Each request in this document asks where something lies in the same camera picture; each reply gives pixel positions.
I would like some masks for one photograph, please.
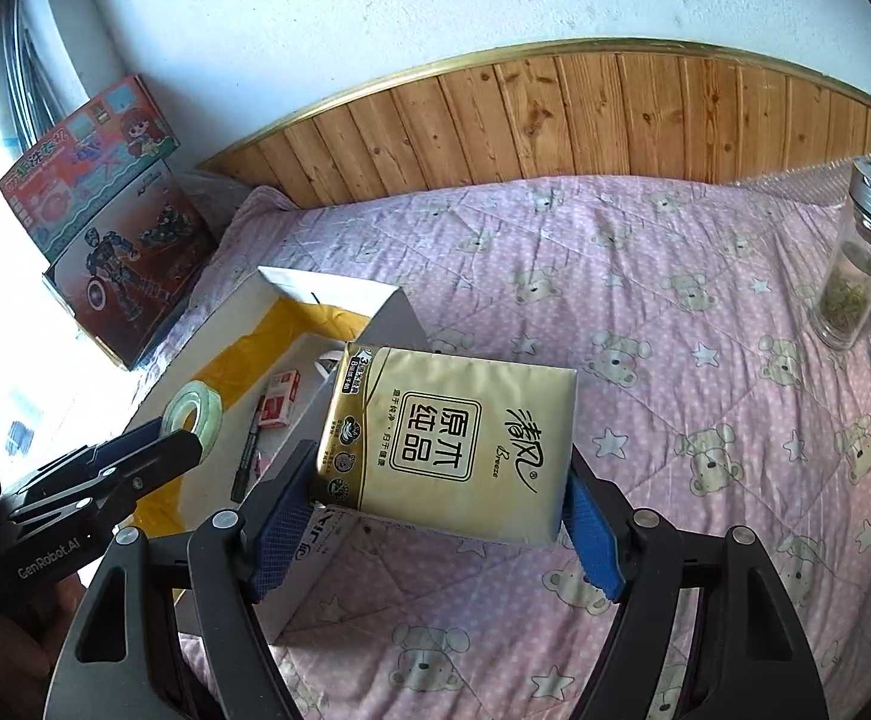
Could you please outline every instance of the gold tissue package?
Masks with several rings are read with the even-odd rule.
[[[349,343],[314,497],[483,541],[551,544],[575,405],[575,370]]]

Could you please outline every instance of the marker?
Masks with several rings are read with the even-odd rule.
[[[245,447],[242,447],[242,459],[239,461],[236,478],[232,480],[232,491],[229,493],[229,500],[233,503],[242,503],[245,500],[245,489],[250,485],[252,457],[255,455],[256,447],[259,445],[259,416],[262,414],[262,407],[265,402],[266,396],[263,394],[259,398],[259,405],[256,406],[255,413],[252,415],[250,435],[245,439]]]

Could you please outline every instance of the polka dot pattern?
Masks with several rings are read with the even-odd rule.
[[[259,189],[149,378],[257,265],[397,284],[446,352],[576,367],[575,442],[592,468],[679,528],[753,528],[832,717],[850,717],[871,693],[871,321],[833,354],[806,319],[836,218],[636,177],[308,212]],[[274,652],[307,717],[564,718],[613,613],[565,541],[520,549],[364,520]]]

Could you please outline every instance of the pink bed sheet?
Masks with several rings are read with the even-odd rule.
[[[635,177],[308,212],[259,189],[149,380],[257,265],[400,285],[443,352],[576,367],[592,468],[679,528],[753,528],[847,718],[871,693],[871,321],[845,354],[806,324],[834,220]],[[692,600],[650,718],[674,710]],[[561,718],[612,617],[566,539],[520,549],[364,521],[272,650],[308,718]]]

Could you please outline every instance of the green tape roll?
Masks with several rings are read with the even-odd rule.
[[[170,400],[162,415],[162,436],[183,430],[190,416],[196,416],[196,424],[190,432],[202,443],[202,459],[205,460],[216,445],[218,431],[223,426],[223,399],[218,392],[203,382],[193,381],[183,386]]]

